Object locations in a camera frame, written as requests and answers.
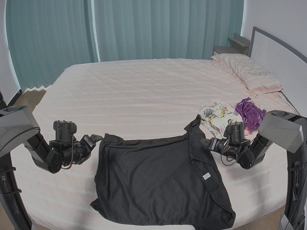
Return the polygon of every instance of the mattress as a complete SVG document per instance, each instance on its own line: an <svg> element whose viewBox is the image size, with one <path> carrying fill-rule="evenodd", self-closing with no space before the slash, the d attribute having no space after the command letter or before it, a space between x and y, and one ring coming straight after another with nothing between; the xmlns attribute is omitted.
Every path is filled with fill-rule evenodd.
<svg viewBox="0 0 307 230"><path fill-rule="evenodd" d="M220 98L231 105L250 97L228 69L214 60L151 59L74 65L48 89L33 111L44 138L53 140L55 120L73 121L76 138L114 134L125 140L183 135L201 105ZM294 112L281 93L253 98L266 110ZM207 138L212 137L205 127ZM248 136L253 139L254 132ZM33 163L23 145L12 151L18 187L28 213L40 225L68 230L192 230L189 225L132 226L104 219L90 203L97 198L94 176L98 146L86 163L50 174ZM239 227L282 207L286 201L286 151L273 144L262 163L244 170L224 166L213 153Z"/></svg>

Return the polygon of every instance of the curtain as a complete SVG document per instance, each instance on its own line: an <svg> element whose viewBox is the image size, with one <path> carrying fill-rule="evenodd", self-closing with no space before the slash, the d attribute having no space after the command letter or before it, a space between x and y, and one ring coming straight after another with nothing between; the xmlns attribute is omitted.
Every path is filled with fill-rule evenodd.
<svg viewBox="0 0 307 230"><path fill-rule="evenodd" d="M210 59L241 33L244 0L7 0L6 26L22 90L49 86L73 64Z"/></svg>
<svg viewBox="0 0 307 230"><path fill-rule="evenodd" d="M22 91L53 84L66 67L94 62L87 5L87 0L7 0L7 38Z"/></svg>

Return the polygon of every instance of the white headboard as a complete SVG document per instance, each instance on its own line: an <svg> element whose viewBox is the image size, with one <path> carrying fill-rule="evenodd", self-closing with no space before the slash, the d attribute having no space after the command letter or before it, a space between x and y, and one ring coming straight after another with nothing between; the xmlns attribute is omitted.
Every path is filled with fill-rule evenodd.
<svg viewBox="0 0 307 230"><path fill-rule="evenodd" d="M253 28L248 56L282 83L284 96L307 117L307 58L257 27Z"/></svg>

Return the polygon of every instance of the pink pillow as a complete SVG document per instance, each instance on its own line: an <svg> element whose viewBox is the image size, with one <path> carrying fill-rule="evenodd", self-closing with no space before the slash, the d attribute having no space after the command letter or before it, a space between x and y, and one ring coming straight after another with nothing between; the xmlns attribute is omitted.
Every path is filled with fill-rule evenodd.
<svg viewBox="0 0 307 230"><path fill-rule="evenodd" d="M283 90L281 82L246 55L218 54L211 58L228 67L237 80L245 85L252 97Z"/></svg>

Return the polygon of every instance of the crumpled clothes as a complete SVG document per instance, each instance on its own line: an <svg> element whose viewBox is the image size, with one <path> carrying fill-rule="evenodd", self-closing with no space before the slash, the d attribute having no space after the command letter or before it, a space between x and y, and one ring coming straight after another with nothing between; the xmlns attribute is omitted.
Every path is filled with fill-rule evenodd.
<svg viewBox="0 0 307 230"><path fill-rule="evenodd" d="M222 139L226 126L232 122L243 122L230 104L220 99L210 99L198 113L201 116L201 124L204 125L215 138Z"/></svg>
<svg viewBox="0 0 307 230"><path fill-rule="evenodd" d="M257 130L264 119L267 111L261 110L250 98L243 99L236 105L236 111L241 115L243 122L251 132Z"/></svg>

